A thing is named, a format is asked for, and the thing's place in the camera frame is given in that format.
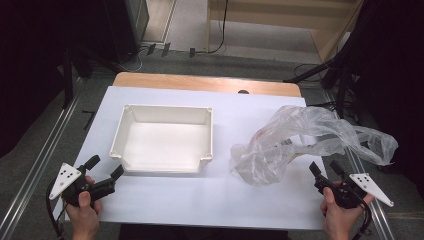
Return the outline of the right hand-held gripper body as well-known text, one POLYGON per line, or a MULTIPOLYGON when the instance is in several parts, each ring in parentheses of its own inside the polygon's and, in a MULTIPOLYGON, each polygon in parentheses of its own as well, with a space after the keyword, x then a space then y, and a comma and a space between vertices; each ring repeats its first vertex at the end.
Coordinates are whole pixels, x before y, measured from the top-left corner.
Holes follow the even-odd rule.
POLYGON ((314 177, 314 186, 318 191, 323 193, 325 187, 330 188, 339 207, 345 209, 356 208, 362 203, 363 198, 367 194, 370 194, 389 207, 394 206, 394 202, 388 198, 368 173, 342 173, 339 184, 330 181, 321 173, 314 173, 314 177))

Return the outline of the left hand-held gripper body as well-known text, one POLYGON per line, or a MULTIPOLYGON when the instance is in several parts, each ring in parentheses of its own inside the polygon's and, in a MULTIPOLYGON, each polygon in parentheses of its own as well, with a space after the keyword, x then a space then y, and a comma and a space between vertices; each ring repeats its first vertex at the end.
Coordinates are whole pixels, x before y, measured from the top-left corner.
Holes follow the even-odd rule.
POLYGON ((115 192, 116 171, 110 174, 110 177, 89 184, 86 179, 86 171, 91 170, 95 163, 86 163, 74 168, 67 163, 63 163, 53 186, 48 191, 48 199, 54 200, 57 197, 62 197, 63 200, 74 206, 79 206, 79 194, 87 191, 91 196, 91 204, 95 201, 108 196, 115 192))

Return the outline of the clear plastic bag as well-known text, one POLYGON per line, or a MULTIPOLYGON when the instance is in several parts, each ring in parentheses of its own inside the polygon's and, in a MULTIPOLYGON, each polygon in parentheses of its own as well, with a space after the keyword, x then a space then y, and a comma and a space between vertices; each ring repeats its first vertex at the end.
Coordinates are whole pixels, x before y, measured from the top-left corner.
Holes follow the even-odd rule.
POLYGON ((398 148, 389 134, 354 126, 321 107, 283 106, 247 145, 231 147, 230 172, 253 186, 280 182, 302 155, 331 156, 347 149, 375 165, 388 165, 398 148))

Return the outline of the white plastic box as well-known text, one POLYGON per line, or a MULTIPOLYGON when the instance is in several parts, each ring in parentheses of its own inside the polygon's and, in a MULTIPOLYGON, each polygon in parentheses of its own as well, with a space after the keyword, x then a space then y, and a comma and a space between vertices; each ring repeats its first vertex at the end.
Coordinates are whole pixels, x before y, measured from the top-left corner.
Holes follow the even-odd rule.
POLYGON ((199 173, 213 159, 213 109, 127 104, 109 156, 131 173, 199 173))

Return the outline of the person's right hand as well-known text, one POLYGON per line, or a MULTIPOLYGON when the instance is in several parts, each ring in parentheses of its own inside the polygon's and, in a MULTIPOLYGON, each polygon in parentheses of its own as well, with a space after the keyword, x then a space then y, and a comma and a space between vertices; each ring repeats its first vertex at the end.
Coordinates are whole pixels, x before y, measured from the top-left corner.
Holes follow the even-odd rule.
POLYGON ((339 207, 335 201, 332 190, 325 187, 323 198, 320 205, 320 211, 325 216, 323 220, 323 231, 325 236, 349 236, 361 216, 364 216, 364 224, 359 228, 354 240, 364 234, 370 224, 369 213, 366 212, 368 205, 374 200, 374 197, 367 194, 363 198, 363 203, 356 208, 345 209, 339 207))

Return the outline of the person's left hand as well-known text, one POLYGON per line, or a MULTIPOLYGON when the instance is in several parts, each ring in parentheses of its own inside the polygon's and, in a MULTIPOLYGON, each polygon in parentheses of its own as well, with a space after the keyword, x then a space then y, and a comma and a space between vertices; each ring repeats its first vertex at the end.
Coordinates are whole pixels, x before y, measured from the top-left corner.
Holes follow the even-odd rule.
POLYGON ((91 195, 88 191, 83 191, 78 195, 79 206, 68 205, 66 213, 72 224, 72 236, 74 232, 98 232, 100 223, 98 215, 103 204, 100 200, 94 202, 91 206, 91 195))

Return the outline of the black metal stand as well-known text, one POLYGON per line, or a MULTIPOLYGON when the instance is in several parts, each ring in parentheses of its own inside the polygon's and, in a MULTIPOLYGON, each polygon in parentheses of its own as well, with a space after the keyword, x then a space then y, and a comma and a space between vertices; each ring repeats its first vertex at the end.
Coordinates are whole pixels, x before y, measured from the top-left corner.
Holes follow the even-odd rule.
POLYGON ((84 49, 79 45, 68 46, 63 54, 63 109, 66 109, 73 99, 73 69, 76 69, 77 73, 82 77, 89 78, 92 74, 92 68, 86 59, 84 49))

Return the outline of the white board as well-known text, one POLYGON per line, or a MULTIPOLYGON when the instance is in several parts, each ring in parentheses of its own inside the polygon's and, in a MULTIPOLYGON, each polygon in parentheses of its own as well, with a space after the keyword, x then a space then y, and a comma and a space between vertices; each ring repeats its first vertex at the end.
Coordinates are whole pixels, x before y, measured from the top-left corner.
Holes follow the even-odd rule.
POLYGON ((304 105, 300 97, 184 91, 138 87, 107 89, 76 159, 100 162, 90 176, 103 180, 117 164, 109 156, 124 105, 206 106, 213 110, 213 159, 194 175, 124 175, 103 200, 104 222, 319 230, 321 194, 303 155, 287 167, 281 182, 251 186, 229 172, 231 146, 249 142, 283 105, 304 105))

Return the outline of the black tripod stand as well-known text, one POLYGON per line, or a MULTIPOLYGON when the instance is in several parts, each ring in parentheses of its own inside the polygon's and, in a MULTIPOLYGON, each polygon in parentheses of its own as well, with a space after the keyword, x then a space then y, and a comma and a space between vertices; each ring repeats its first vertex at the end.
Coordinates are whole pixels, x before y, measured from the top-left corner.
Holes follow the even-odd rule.
POLYGON ((314 75, 319 75, 323 71, 325 71, 325 76, 320 78, 321 87, 326 90, 336 87, 336 95, 338 97, 337 103, 340 104, 344 102, 343 109, 345 109, 348 106, 345 95, 348 91, 349 83, 352 81, 352 74, 350 68, 345 64, 345 58, 340 54, 337 54, 327 62, 317 65, 305 73, 284 80, 284 83, 298 84, 314 75))

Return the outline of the person's dark clothing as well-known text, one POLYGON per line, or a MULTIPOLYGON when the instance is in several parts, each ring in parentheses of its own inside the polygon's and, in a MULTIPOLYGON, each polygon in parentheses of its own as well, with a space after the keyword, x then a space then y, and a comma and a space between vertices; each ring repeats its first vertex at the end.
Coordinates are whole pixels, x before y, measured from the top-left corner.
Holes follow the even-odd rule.
POLYGON ((122 224, 119 240, 291 240, 287 231, 122 224))

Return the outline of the wooden table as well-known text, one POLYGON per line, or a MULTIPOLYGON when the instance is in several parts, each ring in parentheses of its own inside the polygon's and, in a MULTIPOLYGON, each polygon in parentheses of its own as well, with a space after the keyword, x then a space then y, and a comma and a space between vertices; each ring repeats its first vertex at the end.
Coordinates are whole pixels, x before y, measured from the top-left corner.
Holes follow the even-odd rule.
POLYGON ((296 84, 229 77, 121 72, 116 75, 113 85, 117 87, 144 87, 227 93, 246 91, 248 94, 288 97, 301 96, 300 88, 296 84))

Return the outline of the black cabinet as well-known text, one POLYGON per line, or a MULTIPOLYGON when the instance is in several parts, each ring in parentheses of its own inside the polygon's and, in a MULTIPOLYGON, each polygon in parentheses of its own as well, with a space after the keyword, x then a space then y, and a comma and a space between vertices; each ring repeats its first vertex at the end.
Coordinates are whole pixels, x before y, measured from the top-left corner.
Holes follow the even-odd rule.
POLYGON ((104 0, 114 52, 119 63, 138 52, 149 22, 146 0, 104 0))

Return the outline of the wooden shelf unit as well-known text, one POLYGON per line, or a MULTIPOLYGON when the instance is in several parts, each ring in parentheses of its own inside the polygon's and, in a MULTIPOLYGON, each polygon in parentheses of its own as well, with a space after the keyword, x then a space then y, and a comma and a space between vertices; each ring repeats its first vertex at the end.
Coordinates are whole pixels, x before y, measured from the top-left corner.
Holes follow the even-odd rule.
POLYGON ((223 42, 248 55, 263 49, 333 57, 364 0, 207 0, 207 51, 223 42))

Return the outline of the aluminium floor rail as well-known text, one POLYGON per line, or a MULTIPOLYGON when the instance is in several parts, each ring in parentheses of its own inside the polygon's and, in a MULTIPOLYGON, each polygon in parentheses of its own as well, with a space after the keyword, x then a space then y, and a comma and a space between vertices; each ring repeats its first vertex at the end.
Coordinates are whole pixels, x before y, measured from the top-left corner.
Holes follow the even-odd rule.
MULTIPOLYGON (((332 112, 337 119, 344 119, 346 112, 343 109, 344 102, 337 103, 337 95, 332 90, 324 91, 325 99, 334 102, 332 112)), ((362 159, 350 149, 345 150, 345 154, 349 160, 349 170, 354 173, 365 173, 366 168, 362 159)), ((379 200, 374 200, 370 203, 369 208, 371 210, 370 218, 372 219, 373 231, 372 234, 377 234, 379 240, 396 240, 388 222, 385 211, 383 210, 382 203, 379 200)))
POLYGON ((67 126, 75 107, 80 98, 80 92, 86 85, 86 80, 78 77, 73 85, 74 96, 70 100, 68 106, 61 110, 47 140, 44 142, 38 156, 35 159, 28 175, 26 176, 20 189, 13 198, 8 211, 0 224, 0 240, 9 240, 24 213, 38 182, 41 179, 50 158, 67 126))

